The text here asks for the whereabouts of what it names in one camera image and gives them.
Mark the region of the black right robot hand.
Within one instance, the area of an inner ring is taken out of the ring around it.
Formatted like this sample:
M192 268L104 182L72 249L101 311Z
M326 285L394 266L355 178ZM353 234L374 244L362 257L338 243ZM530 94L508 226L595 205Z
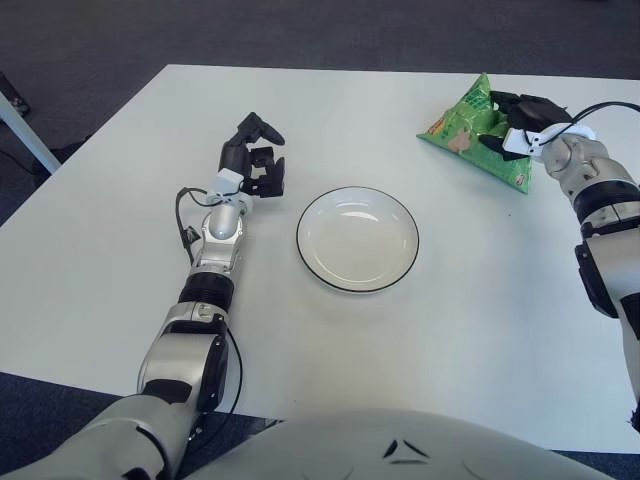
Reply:
M497 106L497 111L506 115L507 130L520 132L521 139L515 149L505 148L507 134L502 137L490 134L478 136L478 141L490 150L500 154L504 161L514 161L534 154L534 145L540 143L540 135L553 125L571 125L573 119L565 109L543 97L516 95L492 90L489 98Z

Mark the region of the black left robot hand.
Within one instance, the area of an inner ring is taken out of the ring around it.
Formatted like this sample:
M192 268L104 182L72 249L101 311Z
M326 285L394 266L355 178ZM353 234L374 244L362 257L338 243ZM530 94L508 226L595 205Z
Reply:
M285 144L284 137L275 128L251 112L223 144L219 169L231 170L242 177L239 187L242 193L260 198L281 197L284 194L285 159L276 160L271 146L248 147L259 139L276 146Z

